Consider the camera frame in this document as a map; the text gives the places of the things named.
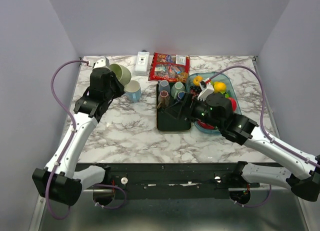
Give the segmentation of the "dark blue mug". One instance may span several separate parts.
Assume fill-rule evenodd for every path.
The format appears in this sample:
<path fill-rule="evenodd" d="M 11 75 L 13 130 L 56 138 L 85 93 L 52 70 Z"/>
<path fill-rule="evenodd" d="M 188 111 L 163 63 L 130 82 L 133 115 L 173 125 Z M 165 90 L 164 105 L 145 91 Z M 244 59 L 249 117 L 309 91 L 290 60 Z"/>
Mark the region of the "dark blue mug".
<path fill-rule="evenodd" d="M 178 92 L 177 95 L 176 95 L 176 98 L 175 98 L 176 101 L 177 101 L 177 102 L 182 101 L 182 99 L 185 97 L 185 94 L 186 94 L 185 91 L 180 91 L 180 92 Z"/>

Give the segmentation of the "brown striped mug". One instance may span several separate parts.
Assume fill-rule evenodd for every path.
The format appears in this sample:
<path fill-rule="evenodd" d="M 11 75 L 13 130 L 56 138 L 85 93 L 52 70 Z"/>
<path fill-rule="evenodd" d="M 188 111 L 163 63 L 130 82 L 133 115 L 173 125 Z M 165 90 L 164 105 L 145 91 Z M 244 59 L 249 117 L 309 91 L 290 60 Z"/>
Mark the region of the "brown striped mug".
<path fill-rule="evenodd" d="M 159 93 L 157 99 L 157 109 L 168 108 L 170 106 L 170 95 L 166 90 L 163 90 Z"/>

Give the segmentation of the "light green large mug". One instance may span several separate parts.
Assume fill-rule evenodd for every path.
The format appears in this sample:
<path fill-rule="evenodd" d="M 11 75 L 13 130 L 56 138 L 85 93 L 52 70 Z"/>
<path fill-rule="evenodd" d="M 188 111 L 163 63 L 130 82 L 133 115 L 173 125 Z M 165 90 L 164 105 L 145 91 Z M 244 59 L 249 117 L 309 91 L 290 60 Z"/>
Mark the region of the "light green large mug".
<path fill-rule="evenodd" d="M 123 65 L 113 63 L 109 66 L 109 68 L 115 73 L 116 78 L 123 86 L 126 86 L 131 81 L 132 74 L 129 69 Z"/>

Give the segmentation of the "light blue hexagonal mug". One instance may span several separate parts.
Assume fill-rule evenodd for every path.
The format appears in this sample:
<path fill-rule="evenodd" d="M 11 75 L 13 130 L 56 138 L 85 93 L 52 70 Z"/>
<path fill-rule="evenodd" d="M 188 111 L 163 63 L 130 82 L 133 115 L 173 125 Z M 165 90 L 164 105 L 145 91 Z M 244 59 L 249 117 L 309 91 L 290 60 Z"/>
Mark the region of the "light blue hexagonal mug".
<path fill-rule="evenodd" d="M 129 101 L 133 103 L 137 103 L 142 95 L 141 86 L 138 81 L 131 80 L 125 87 L 124 87 L 125 95 Z"/>

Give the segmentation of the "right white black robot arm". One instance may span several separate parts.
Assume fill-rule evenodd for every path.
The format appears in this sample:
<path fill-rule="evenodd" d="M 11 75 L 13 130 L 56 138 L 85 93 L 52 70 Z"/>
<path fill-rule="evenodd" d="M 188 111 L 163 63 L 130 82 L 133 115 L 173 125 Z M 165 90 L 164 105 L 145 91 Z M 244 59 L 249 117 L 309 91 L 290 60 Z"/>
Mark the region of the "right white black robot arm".
<path fill-rule="evenodd" d="M 242 162 L 230 174 L 230 182 L 241 187 L 245 183 L 263 183 L 291 190 L 306 201 L 315 202 L 320 194 L 320 158 L 303 152 L 268 134 L 262 125 L 233 111 L 232 102 L 221 93 L 212 93 L 201 101 L 191 93 L 164 110 L 176 119 L 201 121 L 217 128 L 227 140 L 254 149 L 279 166 L 260 166 Z"/>

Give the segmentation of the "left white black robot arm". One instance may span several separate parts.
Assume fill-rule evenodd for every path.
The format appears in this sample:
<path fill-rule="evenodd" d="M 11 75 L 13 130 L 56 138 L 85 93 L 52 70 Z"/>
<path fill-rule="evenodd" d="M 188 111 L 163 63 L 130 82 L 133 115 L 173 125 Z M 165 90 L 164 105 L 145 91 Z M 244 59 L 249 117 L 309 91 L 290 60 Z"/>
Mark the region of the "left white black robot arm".
<path fill-rule="evenodd" d="M 89 87 L 74 107 L 71 125 L 51 160 L 43 169 L 36 168 L 32 180 L 38 193 L 50 200 L 73 206 L 82 191 L 93 185 L 104 189 L 111 176 L 98 166 L 75 171 L 78 158 L 92 131 L 112 101 L 124 94 L 124 86 L 109 67 L 94 68 Z"/>

